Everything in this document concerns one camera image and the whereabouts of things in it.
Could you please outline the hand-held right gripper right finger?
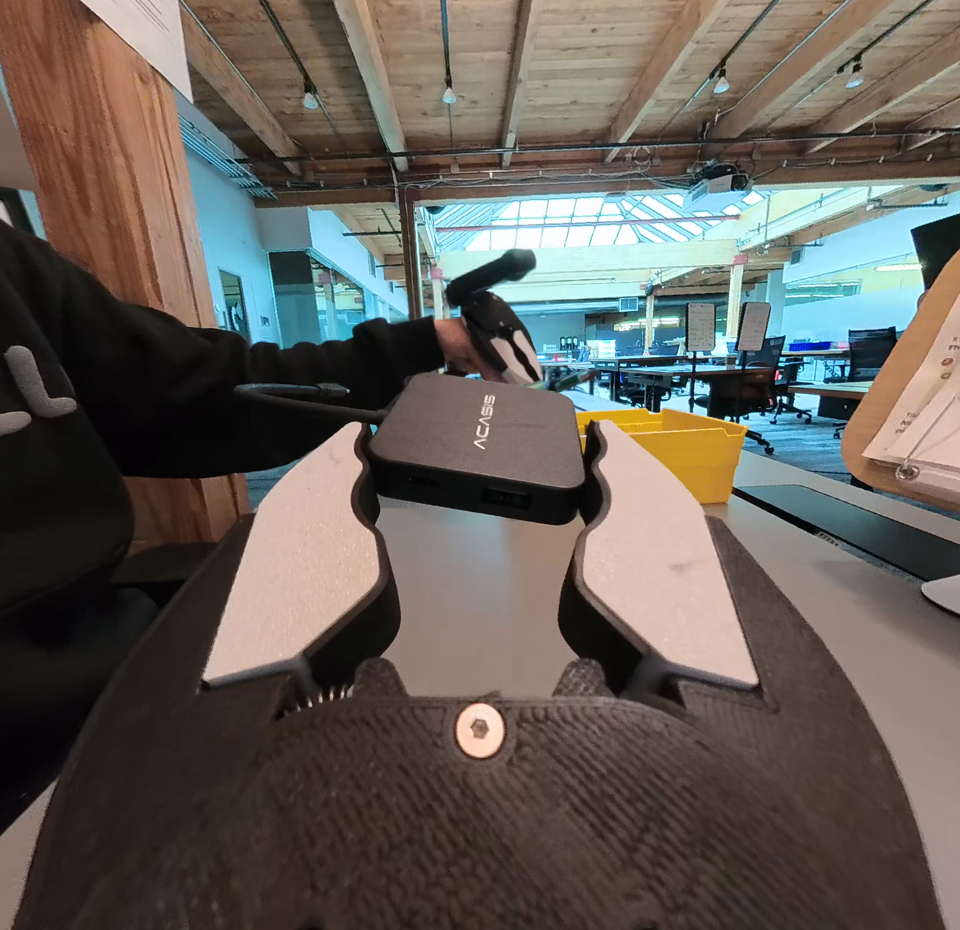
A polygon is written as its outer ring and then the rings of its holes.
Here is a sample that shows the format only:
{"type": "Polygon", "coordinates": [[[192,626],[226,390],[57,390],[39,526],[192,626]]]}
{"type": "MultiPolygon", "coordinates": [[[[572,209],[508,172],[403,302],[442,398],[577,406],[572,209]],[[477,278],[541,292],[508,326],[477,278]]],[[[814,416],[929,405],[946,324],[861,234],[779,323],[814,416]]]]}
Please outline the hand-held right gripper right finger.
{"type": "Polygon", "coordinates": [[[752,695],[761,680],[702,505],[612,420],[587,425],[583,529],[558,628],[615,696],[688,681],[752,695]]]}

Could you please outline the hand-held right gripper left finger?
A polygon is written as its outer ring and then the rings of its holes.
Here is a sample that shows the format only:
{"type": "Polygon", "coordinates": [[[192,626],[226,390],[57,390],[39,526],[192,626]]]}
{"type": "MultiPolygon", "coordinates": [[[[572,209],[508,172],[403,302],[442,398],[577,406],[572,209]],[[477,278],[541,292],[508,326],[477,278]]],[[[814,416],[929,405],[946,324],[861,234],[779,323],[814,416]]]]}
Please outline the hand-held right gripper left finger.
{"type": "Polygon", "coordinates": [[[399,633],[402,613],[366,449],[348,423],[304,457],[257,509],[202,679],[269,675],[333,694],[399,633]]]}

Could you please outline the black usb hub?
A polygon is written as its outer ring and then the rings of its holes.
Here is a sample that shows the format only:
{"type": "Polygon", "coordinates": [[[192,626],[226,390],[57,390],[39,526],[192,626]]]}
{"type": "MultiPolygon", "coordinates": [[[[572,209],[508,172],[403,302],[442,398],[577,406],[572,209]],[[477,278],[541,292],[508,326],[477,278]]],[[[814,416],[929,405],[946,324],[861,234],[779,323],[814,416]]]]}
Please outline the black usb hub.
{"type": "Polygon", "coordinates": [[[585,483],[568,397],[448,375],[414,377],[366,456],[382,497],[548,526],[574,520],[585,483]]]}

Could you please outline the person's left forearm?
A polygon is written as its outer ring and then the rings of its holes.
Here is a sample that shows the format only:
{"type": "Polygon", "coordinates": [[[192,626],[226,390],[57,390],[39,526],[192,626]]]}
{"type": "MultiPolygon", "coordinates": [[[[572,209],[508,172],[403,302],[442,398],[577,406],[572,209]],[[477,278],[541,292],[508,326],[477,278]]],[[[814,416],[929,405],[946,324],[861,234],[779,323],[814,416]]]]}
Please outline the person's left forearm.
{"type": "Polygon", "coordinates": [[[444,367],[435,319],[371,320],[347,341],[298,344],[281,352],[285,369],[235,386],[235,397],[325,423],[380,425],[409,378],[444,367]]]}

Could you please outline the person's left hand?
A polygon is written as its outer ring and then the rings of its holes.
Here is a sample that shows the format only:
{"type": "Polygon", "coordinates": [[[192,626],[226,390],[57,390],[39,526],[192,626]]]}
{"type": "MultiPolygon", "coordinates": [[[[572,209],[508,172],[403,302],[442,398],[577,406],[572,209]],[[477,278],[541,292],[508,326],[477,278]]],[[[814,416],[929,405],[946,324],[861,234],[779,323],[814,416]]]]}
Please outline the person's left hand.
{"type": "Polygon", "coordinates": [[[461,376],[487,379],[491,368],[474,348],[466,326],[460,317],[434,320],[444,368],[461,376]]]}

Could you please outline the yellow plastic bin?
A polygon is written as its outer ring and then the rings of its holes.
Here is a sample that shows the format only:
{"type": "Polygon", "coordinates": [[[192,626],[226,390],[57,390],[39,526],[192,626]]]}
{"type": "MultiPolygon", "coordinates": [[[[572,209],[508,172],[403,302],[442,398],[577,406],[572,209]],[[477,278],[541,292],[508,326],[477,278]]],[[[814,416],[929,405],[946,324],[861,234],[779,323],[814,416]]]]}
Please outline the yellow plastic bin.
{"type": "Polygon", "coordinates": [[[591,422],[610,420],[664,464],[700,504],[726,504],[748,432],[746,426],[670,408],[579,410],[582,445],[591,422]]]}

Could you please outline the wooden office table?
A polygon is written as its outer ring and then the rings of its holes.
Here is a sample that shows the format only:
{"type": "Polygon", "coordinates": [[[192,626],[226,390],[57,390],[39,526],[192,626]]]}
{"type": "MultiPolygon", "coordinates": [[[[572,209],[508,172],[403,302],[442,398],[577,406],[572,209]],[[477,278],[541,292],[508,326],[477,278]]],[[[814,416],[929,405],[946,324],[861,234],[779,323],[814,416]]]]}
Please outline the wooden office table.
{"type": "Polygon", "coordinates": [[[702,385],[707,391],[702,405],[707,416],[734,422],[742,420],[745,411],[759,407],[760,401],[751,398],[760,395],[761,385],[769,379],[768,371],[709,361],[669,364],[660,358],[618,358],[597,360],[594,367],[598,378],[607,381],[614,402],[658,412],[678,392],[683,408],[696,408],[696,390],[702,385]]]}

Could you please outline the black office chair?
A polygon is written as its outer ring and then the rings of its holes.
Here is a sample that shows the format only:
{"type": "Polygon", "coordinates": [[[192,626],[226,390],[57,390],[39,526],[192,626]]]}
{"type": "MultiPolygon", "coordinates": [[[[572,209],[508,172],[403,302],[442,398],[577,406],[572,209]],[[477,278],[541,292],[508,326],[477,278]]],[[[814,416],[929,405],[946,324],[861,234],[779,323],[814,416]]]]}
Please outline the black office chair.
{"type": "Polygon", "coordinates": [[[806,425],[812,424],[812,413],[796,406],[795,394],[791,391],[791,387],[800,381],[800,371],[805,367],[804,359],[787,354],[784,360],[785,340],[783,337],[768,337],[761,350],[747,354],[747,368],[768,371],[769,379],[760,387],[759,396],[752,398],[759,400],[758,408],[745,411],[743,419],[749,413],[757,412],[764,418],[769,417],[771,425],[777,424],[784,415],[806,425]]]}
{"type": "Polygon", "coordinates": [[[846,380],[852,383],[873,381],[898,342],[896,327],[850,330],[847,333],[849,364],[846,380]]]}

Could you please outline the wooden document stand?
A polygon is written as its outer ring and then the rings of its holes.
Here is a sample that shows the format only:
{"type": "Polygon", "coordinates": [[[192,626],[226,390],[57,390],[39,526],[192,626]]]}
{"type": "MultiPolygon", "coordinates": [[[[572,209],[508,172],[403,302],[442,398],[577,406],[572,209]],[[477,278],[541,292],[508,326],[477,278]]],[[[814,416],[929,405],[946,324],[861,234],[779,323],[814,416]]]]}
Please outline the wooden document stand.
{"type": "Polygon", "coordinates": [[[875,490],[895,494],[925,504],[958,512],[957,503],[943,501],[910,489],[899,488],[894,468],[863,456],[863,452],[883,426],[906,384],[924,361],[944,319],[958,301],[958,256],[944,267],[934,285],[920,301],[918,312],[903,332],[890,357],[846,427],[842,438],[842,456],[851,474],[875,490]]]}

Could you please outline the ceiling projector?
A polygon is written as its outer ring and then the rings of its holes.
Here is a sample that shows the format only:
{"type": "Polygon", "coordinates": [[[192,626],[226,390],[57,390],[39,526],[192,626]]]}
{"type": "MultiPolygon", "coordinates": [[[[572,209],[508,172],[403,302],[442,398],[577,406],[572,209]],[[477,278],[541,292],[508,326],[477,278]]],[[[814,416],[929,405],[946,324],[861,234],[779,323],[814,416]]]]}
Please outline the ceiling projector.
{"type": "Polygon", "coordinates": [[[684,216],[722,216],[753,190],[750,175],[733,164],[713,164],[698,171],[683,195],[684,216]]]}

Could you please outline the printed instruction sheets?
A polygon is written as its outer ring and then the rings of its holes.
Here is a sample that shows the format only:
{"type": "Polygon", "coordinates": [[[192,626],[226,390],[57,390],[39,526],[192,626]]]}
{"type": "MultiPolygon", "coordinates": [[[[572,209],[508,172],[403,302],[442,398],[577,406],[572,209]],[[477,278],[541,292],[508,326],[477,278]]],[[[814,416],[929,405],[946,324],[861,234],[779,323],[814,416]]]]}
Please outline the printed instruction sheets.
{"type": "Polygon", "coordinates": [[[958,502],[958,301],[863,456],[893,466],[899,488],[958,502]]]}

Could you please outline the black monitor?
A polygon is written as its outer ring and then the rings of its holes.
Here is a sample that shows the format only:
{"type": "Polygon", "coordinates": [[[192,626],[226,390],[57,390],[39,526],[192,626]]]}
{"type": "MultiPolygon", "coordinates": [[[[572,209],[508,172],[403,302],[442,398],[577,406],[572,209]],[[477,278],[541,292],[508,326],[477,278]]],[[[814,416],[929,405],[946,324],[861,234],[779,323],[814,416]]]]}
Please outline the black monitor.
{"type": "Polygon", "coordinates": [[[923,291],[933,287],[945,266],[959,252],[960,216],[947,216],[913,228],[910,232],[923,291]]]}

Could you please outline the white paper notice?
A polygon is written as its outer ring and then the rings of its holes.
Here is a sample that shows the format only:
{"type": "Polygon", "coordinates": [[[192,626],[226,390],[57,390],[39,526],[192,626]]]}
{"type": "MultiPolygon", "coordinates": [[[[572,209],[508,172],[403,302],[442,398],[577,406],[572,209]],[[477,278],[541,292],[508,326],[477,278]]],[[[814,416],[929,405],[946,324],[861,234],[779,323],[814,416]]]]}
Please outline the white paper notice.
{"type": "Polygon", "coordinates": [[[78,1],[193,101],[180,0],[78,1]]]}

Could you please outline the wooden post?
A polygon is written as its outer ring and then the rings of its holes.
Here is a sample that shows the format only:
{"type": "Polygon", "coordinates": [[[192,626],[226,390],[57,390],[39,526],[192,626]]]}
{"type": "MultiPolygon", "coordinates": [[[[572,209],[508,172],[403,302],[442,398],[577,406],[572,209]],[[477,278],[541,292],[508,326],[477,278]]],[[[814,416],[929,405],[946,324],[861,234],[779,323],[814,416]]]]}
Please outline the wooden post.
{"type": "Polygon", "coordinates": [[[218,329],[173,89],[80,0],[2,0],[2,68],[49,242],[113,296],[218,329]]]}

